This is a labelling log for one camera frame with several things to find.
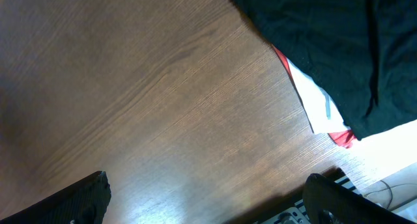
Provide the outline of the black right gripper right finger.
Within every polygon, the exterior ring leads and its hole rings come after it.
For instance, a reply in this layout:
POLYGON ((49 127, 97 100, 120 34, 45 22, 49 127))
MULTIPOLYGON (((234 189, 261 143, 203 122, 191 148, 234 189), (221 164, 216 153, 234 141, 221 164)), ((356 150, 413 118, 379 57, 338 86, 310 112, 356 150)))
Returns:
POLYGON ((302 198, 311 223, 412 224, 317 173, 308 176, 302 198))

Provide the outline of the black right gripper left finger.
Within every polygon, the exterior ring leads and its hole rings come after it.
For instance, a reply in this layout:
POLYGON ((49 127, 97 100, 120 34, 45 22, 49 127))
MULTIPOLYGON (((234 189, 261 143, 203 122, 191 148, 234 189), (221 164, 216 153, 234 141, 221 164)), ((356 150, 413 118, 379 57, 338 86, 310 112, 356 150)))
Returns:
POLYGON ((2 219, 1 224, 102 224, 110 200, 107 175, 97 171, 2 219))

